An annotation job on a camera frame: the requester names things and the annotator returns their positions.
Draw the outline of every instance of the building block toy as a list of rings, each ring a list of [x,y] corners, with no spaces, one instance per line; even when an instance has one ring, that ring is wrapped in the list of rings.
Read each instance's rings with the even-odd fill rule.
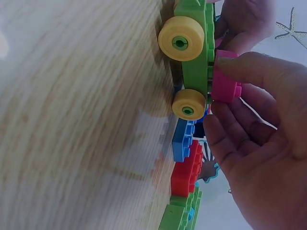
[[[173,156],[175,162],[183,162],[190,155],[190,145],[195,131],[195,121],[179,119],[172,140]]]
[[[238,57],[238,54],[230,51],[217,50],[213,70],[213,85],[211,94],[212,99],[220,102],[231,103],[235,98],[241,96],[241,83],[237,83],[234,80],[226,77],[219,70],[217,66],[217,59],[219,57],[236,58]]]
[[[185,214],[185,208],[175,205],[166,205],[159,230],[185,230],[188,222],[188,216]]]
[[[172,196],[187,197],[195,190],[195,183],[201,172],[202,146],[198,140],[193,140],[190,146],[190,156],[184,162],[176,162],[171,176]]]
[[[158,43],[168,57],[182,64],[185,89],[175,95],[172,109],[179,118],[194,121],[203,117],[206,101],[211,102],[208,63],[214,62],[214,5],[206,0],[177,0],[174,8]]]
[[[194,230],[202,192],[196,186],[188,197],[171,196],[166,206],[159,230]]]

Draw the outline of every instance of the yellow wheel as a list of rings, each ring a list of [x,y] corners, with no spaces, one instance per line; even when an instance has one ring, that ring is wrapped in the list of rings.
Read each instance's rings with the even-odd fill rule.
[[[205,113],[205,97],[196,90],[180,90],[172,105],[173,112],[181,119],[195,121]]]
[[[201,25],[192,18],[175,16],[166,21],[158,43],[167,56],[177,61],[190,61],[202,52],[205,39]]]

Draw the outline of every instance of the red building block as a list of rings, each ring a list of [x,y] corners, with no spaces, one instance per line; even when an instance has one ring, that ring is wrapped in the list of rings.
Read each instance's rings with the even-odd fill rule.
[[[217,66],[217,59],[219,57],[236,58],[238,57],[238,54],[230,51],[217,50],[213,69],[211,98],[219,102],[231,103],[235,98],[241,96],[241,83],[237,83],[226,77],[219,70]]]
[[[195,183],[201,172],[202,146],[198,140],[193,140],[190,146],[190,156],[184,162],[176,162],[172,177],[172,196],[188,197],[189,193],[195,190]]]

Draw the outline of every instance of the wooden table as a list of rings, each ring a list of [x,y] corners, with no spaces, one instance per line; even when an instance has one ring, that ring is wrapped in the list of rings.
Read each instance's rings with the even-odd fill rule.
[[[171,9],[1,1],[1,230],[158,228],[177,121],[157,44]]]

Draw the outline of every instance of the starfish pattern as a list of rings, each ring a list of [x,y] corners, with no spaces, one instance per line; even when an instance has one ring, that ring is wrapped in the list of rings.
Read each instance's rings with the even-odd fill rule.
[[[302,31],[296,31],[295,30],[295,9],[294,7],[291,10],[291,17],[290,17],[290,27],[288,28],[284,24],[281,24],[279,22],[276,22],[276,25],[285,30],[285,34],[281,34],[275,37],[275,39],[284,38],[284,37],[294,37],[296,41],[299,42],[305,49],[307,49],[307,45],[304,44],[303,39],[304,37],[307,37],[307,32]]]

